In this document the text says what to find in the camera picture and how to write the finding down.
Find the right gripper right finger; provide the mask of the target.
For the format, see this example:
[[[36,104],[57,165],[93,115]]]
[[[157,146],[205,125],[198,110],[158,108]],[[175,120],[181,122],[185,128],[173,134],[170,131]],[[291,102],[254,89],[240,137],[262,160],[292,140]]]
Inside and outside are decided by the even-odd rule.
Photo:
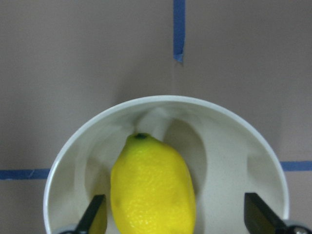
[[[244,195],[244,223],[250,234],[293,233],[257,193]]]

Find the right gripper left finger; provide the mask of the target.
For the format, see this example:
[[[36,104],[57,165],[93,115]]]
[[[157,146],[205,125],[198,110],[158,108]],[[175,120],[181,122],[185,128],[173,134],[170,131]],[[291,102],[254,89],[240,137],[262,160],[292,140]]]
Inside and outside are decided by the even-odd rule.
[[[106,196],[95,195],[78,223],[76,234],[104,234],[107,229]]]

